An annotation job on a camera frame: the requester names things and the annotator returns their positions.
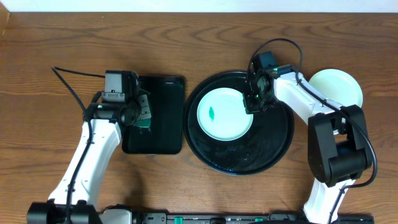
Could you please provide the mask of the green sponge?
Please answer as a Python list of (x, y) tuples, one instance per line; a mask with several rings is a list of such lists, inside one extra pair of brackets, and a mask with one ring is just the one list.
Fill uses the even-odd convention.
[(141, 107), (141, 111), (135, 121), (135, 126), (139, 128), (150, 128), (151, 125), (152, 111), (149, 102), (149, 95), (150, 93), (148, 91), (140, 89), (137, 96), (137, 102)]

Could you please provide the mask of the mint green plate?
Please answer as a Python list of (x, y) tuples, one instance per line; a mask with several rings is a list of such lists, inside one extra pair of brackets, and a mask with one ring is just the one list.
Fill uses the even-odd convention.
[(343, 106), (363, 105), (363, 92), (359, 83), (348, 73), (338, 69), (324, 69), (310, 79), (309, 84), (329, 99)]
[(243, 94), (232, 88), (211, 90), (198, 104), (198, 124), (215, 140), (232, 141), (244, 136), (253, 120), (254, 116), (246, 113)]

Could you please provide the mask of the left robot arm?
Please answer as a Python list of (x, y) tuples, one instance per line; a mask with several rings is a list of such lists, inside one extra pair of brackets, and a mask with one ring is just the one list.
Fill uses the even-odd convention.
[(121, 143), (123, 129), (150, 125), (148, 92), (129, 103), (122, 93), (99, 91), (83, 113), (81, 138), (73, 158), (46, 202), (34, 202), (28, 223), (137, 223), (134, 211), (115, 205), (97, 212), (98, 197), (109, 160)]

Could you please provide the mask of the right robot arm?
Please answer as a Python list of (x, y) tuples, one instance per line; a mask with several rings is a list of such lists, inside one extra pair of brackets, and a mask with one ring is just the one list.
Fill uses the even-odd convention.
[(365, 187), (359, 179), (366, 169), (377, 171), (377, 159), (368, 137), (363, 110), (327, 98), (309, 84), (293, 65), (249, 67), (247, 113), (284, 103), (308, 127), (308, 164), (315, 177), (310, 198), (303, 206), (310, 223), (333, 223), (348, 189)]

